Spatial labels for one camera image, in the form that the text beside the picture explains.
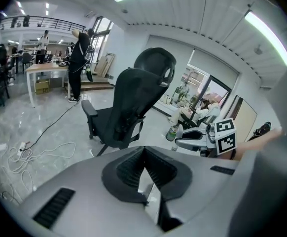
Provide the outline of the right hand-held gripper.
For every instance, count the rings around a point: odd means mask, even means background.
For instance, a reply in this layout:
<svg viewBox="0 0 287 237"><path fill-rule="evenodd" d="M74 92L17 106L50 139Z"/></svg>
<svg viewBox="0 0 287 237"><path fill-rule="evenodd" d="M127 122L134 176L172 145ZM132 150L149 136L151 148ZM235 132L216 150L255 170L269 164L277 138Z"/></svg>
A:
<svg viewBox="0 0 287 237"><path fill-rule="evenodd" d="M185 129L175 144L182 148L200 148L202 157L218 157L236 149L236 127L233 118L210 123L206 129Z"/></svg>

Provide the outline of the grey mesh waste bin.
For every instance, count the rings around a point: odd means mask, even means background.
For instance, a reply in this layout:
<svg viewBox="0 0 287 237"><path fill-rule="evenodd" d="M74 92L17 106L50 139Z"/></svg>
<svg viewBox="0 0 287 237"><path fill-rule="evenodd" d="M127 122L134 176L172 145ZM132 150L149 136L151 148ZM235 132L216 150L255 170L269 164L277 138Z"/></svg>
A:
<svg viewBox="0 0 287 237"><path fill-rule="evenodd" d="M170 142L174 141L174 139L176 138L177 132L179 130L179 125L172 125L167 134L166 134L166 139Z"/></svg>

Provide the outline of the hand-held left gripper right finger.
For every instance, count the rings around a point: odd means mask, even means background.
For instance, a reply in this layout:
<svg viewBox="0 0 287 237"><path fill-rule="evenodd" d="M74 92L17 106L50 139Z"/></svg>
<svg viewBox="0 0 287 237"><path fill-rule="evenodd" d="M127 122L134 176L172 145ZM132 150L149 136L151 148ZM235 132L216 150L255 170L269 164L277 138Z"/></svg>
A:
<svg viewBox="0 0 287 237"><path fill-rule="evenodd" d="M159 224L147 233L227 233L237 204L230 190L239 163L145 147L145 166L161 193Z"/></svg>

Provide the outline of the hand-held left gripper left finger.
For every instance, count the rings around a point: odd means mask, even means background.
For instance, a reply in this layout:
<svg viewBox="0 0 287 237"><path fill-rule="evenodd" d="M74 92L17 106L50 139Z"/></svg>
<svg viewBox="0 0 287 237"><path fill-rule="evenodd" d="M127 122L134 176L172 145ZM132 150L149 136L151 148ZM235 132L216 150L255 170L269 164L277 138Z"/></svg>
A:
<svg viewBox="0 0 287 237"><path fill-rule="evenodd" d="M75 163L42 184L20 205L33 219L61 189L73 196L50 229L42 235L62 237L159 237L163 231L139 203L122 202L102 183L102 170L111 161L130 153L133 147Z"/></svg>

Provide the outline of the white low counter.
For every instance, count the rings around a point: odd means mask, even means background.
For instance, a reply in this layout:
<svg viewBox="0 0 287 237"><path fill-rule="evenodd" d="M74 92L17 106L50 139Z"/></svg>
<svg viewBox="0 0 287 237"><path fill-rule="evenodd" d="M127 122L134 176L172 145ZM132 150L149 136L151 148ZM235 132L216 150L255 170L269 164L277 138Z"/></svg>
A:
<svg viewBox="0 0 287 237"><path fill-rule="evenodd" d="M179 108L176 105L168 105L160 100L158 100L154 105L153 109L166 115L168 117L172 116Z"/></svg>

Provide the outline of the beige framed board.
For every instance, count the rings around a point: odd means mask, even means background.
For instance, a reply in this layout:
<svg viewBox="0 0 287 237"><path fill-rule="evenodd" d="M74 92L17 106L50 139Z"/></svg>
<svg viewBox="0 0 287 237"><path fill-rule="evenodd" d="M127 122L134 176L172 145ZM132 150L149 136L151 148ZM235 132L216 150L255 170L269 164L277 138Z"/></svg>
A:
<svg viewBox="0 0 287 237"><path fill-rule="evenodd" d="M245 99L236 95L226 114L226 118L233 118L237 130L237 141L239 143L246 141L256 117L256 111Z"/></svg>

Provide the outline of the wooden table white legs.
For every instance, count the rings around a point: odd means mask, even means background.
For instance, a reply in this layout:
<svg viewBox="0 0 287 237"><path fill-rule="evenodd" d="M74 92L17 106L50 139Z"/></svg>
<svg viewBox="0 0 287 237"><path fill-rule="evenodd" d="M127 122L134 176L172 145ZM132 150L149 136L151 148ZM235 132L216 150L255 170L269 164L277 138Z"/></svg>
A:
<svg viewBox="0 0 287 237"><path fill-rule="evenodd" d="M65 75L68 72L67 66L59 66L56 63L44 63L44 64L33 64L30 67L26 69L26 82L27 82L27 89L28 89L28 95L30 98L31 107L35 108L34 100L33 100L33 94L32 94L32 88L31 88L31 75L33 75L34 80L34 92L36 92L36 73L40 72L64 72L62 75L62 88L65 88Z"/></svg>

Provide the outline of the black balcony railing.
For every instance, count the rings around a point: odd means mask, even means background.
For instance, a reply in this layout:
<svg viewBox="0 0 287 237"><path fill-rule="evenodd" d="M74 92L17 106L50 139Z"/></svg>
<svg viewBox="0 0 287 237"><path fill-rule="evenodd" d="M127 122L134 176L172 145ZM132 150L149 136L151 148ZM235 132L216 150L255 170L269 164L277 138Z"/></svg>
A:
<svg viewBox="0 0 287 237"><path fill-rule="evenodd" d="M66 20L54 19L50 17L40 16L14 16L0 19L0 29L12 29L12 28L48 28L57 29L61 31L72 31L78 29L80 31L85 30L85 26L76 24Z"/></svg>

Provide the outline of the leaning wooden boards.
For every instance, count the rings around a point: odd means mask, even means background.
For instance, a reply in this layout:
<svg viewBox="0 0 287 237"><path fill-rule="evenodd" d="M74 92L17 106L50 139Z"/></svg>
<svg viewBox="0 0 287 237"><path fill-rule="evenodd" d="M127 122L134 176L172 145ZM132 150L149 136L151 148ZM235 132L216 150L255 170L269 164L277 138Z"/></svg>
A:
<svg viewBox="0 0 287 237"><path fill-rule="evenodd" d="M97 65L94 69L94 74L100 77L105 77L113 60L115 58L115 54L107 53L105 56L102 56L98 61Z"/></svg>

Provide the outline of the black office chair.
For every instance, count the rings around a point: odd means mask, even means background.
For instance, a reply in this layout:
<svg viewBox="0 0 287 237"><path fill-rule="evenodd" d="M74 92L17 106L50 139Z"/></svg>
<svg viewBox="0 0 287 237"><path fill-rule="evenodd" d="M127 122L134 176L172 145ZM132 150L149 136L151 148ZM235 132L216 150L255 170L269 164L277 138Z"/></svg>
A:
<svg viewBox="0 0 287 237"><path fill-rule="evenodd" d="M139 140L146 112L163 96L175 74L175 57L161 47L144 50L132 68L120 73L114 88L113 106L96 110L89 100L81 102L87 116L89 138L99 137L103 147L125 149Z"/></svg>

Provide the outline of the cardboard box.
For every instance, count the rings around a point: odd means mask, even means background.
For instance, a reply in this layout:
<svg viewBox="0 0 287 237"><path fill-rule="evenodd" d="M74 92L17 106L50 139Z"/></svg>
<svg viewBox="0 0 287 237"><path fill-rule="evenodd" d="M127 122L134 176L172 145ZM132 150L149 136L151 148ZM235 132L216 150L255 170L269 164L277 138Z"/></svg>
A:
<svg viewBox="0 0 287 237"><path fill-rule="evenodd" d="M39 79L35 83L36 94L44 94L50 91L50 80L49 79Z"/></svg>

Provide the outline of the person's right forearm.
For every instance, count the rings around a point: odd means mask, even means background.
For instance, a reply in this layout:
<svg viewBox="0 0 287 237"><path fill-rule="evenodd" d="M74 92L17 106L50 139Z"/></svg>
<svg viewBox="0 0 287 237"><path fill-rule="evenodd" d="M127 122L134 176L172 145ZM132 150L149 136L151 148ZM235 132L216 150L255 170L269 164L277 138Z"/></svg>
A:
<svg viewBox="0 0 287 237"><path fill-rule="evenodd" d="M238 147L232 151L230 159L240 160L246 151L262 150L267 143L283 136L284 134L283 128L280 126L255 139L239 143Z"/></svg>

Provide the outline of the wooden steps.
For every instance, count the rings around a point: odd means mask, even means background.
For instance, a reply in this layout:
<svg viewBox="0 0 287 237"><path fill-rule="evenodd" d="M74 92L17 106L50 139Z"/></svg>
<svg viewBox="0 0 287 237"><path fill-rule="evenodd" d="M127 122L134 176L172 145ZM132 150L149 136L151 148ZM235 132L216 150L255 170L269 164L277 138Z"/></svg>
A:
<svg viewBox="0 0 287 237"><path fill-rule="evenodd" d="M87 81L83 80L81 82L81 90L82 91L94 91L94 90L107 90L113 89L114 85L110 84L108 80L100 80L100 81Z"/></svg>

